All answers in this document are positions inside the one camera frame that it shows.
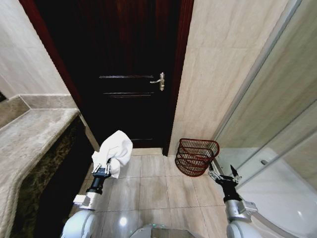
shower enclosure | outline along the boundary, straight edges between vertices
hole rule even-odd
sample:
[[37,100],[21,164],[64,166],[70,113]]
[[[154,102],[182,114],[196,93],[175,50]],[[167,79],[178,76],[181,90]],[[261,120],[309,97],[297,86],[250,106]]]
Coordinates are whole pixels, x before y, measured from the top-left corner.
[[317,237],[316,16],[316,0],[290,1],[215,137],[218,166],[282,237]]

marble baseboard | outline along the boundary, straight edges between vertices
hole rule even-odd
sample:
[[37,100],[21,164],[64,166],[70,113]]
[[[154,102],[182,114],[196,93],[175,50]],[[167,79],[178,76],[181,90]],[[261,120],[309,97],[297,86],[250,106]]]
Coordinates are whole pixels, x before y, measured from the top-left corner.
[[29,109],[19,96],[2,101],[0,103],[0,128],[21,116]]
[[71,95],[61,94],[21,94],[31,109],[77,108]]

door handle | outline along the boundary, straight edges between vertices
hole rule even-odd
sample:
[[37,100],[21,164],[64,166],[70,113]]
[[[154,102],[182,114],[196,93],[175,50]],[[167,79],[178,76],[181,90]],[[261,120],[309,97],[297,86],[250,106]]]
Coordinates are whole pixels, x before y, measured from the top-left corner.
[[165,79],[164,79],[164,73],[162,72],[162,73],[160,73],[159,74],[159,79],[157,80],[157,81],[150,81],[150,83],[159,83],[159,89],[161,90],[161,91],[163,91],[164,90],[164,83],[165,83]]

wire basket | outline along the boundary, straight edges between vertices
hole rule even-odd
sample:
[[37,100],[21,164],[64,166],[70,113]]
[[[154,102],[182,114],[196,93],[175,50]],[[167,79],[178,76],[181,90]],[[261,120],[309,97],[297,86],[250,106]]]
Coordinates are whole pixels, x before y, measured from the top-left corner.
[[191,177],[202,175],[219,153],[219,144],[213,140],[182,138],[175,158],[178,169]]

beige floor tile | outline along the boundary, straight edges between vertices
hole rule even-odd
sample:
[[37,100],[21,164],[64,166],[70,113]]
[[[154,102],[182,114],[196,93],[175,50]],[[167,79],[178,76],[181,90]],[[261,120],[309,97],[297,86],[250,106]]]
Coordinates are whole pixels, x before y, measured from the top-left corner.
[[207,228],[204,223],[200,207],[173,208],[170,210],[172,227],[188,229],[208,238]]
[[139,178],[141,169],[141,156],[131,156],[130,161],[120,168],[119,178]]
[[227,238],[227,216],[225,206],[201,208],[209,237]]
[[175,156],[164,156],[166,176],[186,176],[175,165]]
[[141,228],[147,224],[159,224],[171,227],[172,223],[170,220],[169,209],[150,209],[139,211],[139,224]]
[[141,177],[165,176],[163,155],[143,155],[141,161]]
[[138,210],[140,178],[113,179],[108,211]]
[[165,177],[141,178],[140,209],[168,208]]
[[134,148],[131,155],[162,155],[162,148]]
[[138,211],[107,212],[102,238],[127,238],[138,228]]
[[192,178],[200,206],[224,205],[216,186],[220,186],[208,175]]
[[96,212],[95,215],[97,217],[97,224],[92,238],[100,238],[105,225],[106,212]]
[[109,201],[110,201],[110,195],[112,191],[112,185],[114,181],[115,181],[114,179],[108,179],[108,178],[104,181],[103,193],[101,195],[101,199],[99,201],[96,211],[98,212],[107,211]]
[[166,177],[169,207],[199,206],[193,182],[190,177]]

